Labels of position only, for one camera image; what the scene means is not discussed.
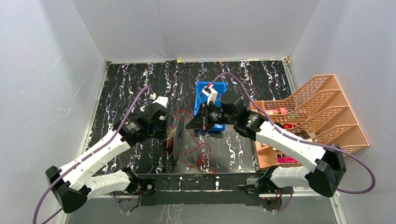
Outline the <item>dark grey cable spool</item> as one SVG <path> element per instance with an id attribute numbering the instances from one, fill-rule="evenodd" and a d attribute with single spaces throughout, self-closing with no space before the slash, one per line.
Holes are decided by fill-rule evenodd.
<path id="1" fill-rule="evenodd" d="M 184 130 L 185 130 L 185 125 L 184 125 L 184 115 L 181 116 L 177 126 L 176 126 L 176 130 L 175 130 L 175 135 L 174 135 L 174 139 L 173 139 L 173 146 L 172 146 L 172 159 L 173 160 L 177 160 L 177 158 L 179 157 L 179 154 L 181 152 L 181 147 L 182 147 L 182 143 L 184 140 Z"/>

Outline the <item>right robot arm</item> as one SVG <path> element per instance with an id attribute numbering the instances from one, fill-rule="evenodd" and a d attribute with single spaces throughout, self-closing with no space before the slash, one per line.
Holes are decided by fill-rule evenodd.
<path id="1" fill-rule="evenodd" d="M 198 113 L 185 128 L 208 131 L 215 124 L 233 125 L 239 135 L 275 147 L 302 164 L 291 168 L 271 167 L 260 180 L 247 184 L 243 190 L 276 193 L 284 187 L 306 187 L 322 196 L 334 195 L 347 170 L 338 148 L 305 144 L 302 138 L 286 130 L 278 131 L 264 115 L 249 110 L 235 92 L 223 93 L 219 101 L 220 106 L 201 103 Z"/>

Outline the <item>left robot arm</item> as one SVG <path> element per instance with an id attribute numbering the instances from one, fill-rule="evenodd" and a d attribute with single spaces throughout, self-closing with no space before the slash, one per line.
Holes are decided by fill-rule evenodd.
<path id="1" fill-rule="evenodd" d="M 147 190 L 147 184 L 154 185 L 153 180 L 141 179 L 130 168 L 106 175 L 96 175 L 96 172 L 135 144 L 164 138 L 170 119 L 168 105 L 167 97 L 157 98 L 143 111 L 134 112 L 126 121 L 114 124 L 112 130 L 75 160 L 46 170 L 50 190 L 65 213 L 75 212 L 100 195 L 115 191 L 136 194 Z"/>

